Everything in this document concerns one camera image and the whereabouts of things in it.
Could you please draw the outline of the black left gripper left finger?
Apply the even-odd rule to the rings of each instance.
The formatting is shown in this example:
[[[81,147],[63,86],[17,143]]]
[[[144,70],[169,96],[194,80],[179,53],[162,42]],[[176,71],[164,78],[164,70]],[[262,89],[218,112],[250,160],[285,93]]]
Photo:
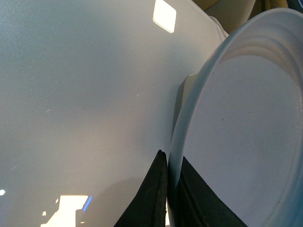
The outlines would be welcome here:
[[[116,222],[116,227],[164,227],[168,166],[165,152],[159,150],[137,194]]]

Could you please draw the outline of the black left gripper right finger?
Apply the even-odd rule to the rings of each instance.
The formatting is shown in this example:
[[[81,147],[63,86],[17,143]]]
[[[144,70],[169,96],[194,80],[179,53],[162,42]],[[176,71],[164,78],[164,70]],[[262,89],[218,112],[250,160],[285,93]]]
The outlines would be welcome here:
[[[174,227],[245,227],[184,157],[170,205]]]

